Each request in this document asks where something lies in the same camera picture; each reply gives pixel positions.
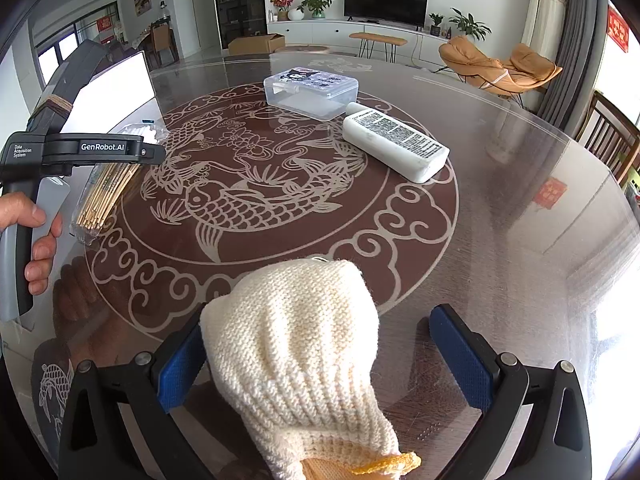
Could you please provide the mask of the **person's left hand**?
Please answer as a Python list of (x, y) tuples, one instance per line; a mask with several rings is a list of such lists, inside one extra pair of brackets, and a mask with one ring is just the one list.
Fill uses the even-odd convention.
[[(0, 204), (1, 232), (14, 224), (26, 228), (40, 228), (47, 220), (46, 213), (22, 192), (3, 195)], [(48, 234), (39, 237), (32, 245), (32, 258), (24, 267), (24, 277), (29, 292), (34, 296), (43, 294), (48, 287), (56, 254), (56, 242), (61, 234), (62, 217), (57, 214), (52, 220)]]

